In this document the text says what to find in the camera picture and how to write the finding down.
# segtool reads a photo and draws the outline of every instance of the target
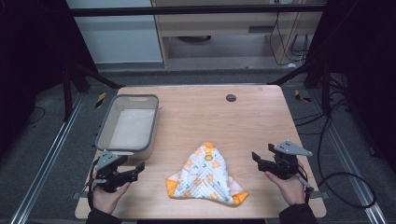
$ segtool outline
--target wooden tabletop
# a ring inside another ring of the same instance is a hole
[[[167,218],[270,218],[288,207],[277,186],[257,168],[251,151],[273,161],[268,144],[286,140],[301,145],[282,90],[267,85],[127,87],[119,94],[152,93],[159,97],[159,119],[154,149],[113,213],[124,219]],[[236,101],[226,96],[233,94]],[[229,175],[248,193],[237,207],[202,199],[170,199],[165,179],[180,171],[188,157],[203,142],[212,142],[227,162]],[[306,157],[299,157],[318,189]],[[119,171],[134,169],[128,161]],[[316,217],[324,217],[321,199],[310,200]],[[87,199],[80,199],[76,217],[90,212]]]

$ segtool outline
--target gray floor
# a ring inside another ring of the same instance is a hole
[[[301,41],[295,46],[301,47]],[[166,68],[141,69],[133,72],[104,73],[104,76],[126,85],[178,85],[178,84],[229,84],[229,83],[266,83],[286,75],[291,68],[278,65],[272,57],[268,42],[262,35],[253,36],[212,36],[209,41],[201,37],[183,37],[172,40],[169,64]],[[295,57],[294,65],[300,63]],[[290,112],[297,123],[309,119],[299,119],[320,113],[315,102],[320,93],[320,87],[306,91],[301,84],[304,76],[299,76],[282,89],[288,102]],[[35,204],[31,208],[28,222],[31,223],[79,223],[74,210],[77,201],[70,198],[75,191],[81,190],[86,174],[90,168],[95,147],[93,146],[109,100],[116,90],[104,86],[89,78],[92,85],[88,94],[76,94],[74,100],[80,99],[81,105],[76,120],[62,142],[56,160],[50,166],[46,181],[42,186]],[[300,92],[314,100],[312,103],[297,100],[294,91]],[[101,108],[94,108],[98,95],[105,91],[107,96]],[[333,96],[335,104],[343,100],[342,95]],[[18,209],[25,197],[35,175],[46,159],[57,133],[62,128],[64,115],[63,89],[56,86],[44,91],[36,98],[37,109],[30,118],[31,124],[21,131],[19,140],[13,145],[9,157],[1,161],[0,179],[0,223],[8,220]],[[320,165],[325,175],[332,172],[348,171],[350,166],[359,171],[375,189],[377,208],[362,210],[352,208],[332,195],[325,200],[327,215],[320,223],[396,223],[396,207],[394,192],[396,190],[396,174],[381,158],[369,154],[369,145],[364,138],[359,125],[354,118],[354,112],[346,111],[348,105],[341,105],[332,111],[332,127],[324,134],[320,148]],[[297,127],[305,148],[318,154],[319,133],[324,124],[318,119],[308,125]],[[351,161],[345,159],[345,154],[339,149],[347,149]],[[315,179],[321,179],[318,174],[318,161],[314,156],[309,160]],[[343,197],[353,203],[359,203],[360,184],[354,184],[349,177],[336,177],[329,181]],[[373,213],[383,213],[386,220],[371,220]],[[277,219],[269,223],[278,223]]]

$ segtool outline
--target patterned cloth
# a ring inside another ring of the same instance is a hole
[[[226,162],[212,143],[205,142],[192,153],[183,170],[166,179],[171,198],[208,199],[239,205],[248,193],[228,176]]]

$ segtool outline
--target plastic bin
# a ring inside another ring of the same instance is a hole
[[[153,150],[158,105],[153,94],[115,96],[96,137],[97,148],[120,154],[133,152],[133,160],[147,159]]]

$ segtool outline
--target human hand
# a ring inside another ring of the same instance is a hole
[[[116,209],[119,199],[130,186],[131,183],[127,182],[114,193],[106,192],[99,187],[94,188],[93,207],[111,215]]]
[[[289,205],[305,203],[304,185],[297,176],[283,180],[268,171],[265,175],[279,187],[283,198]]]

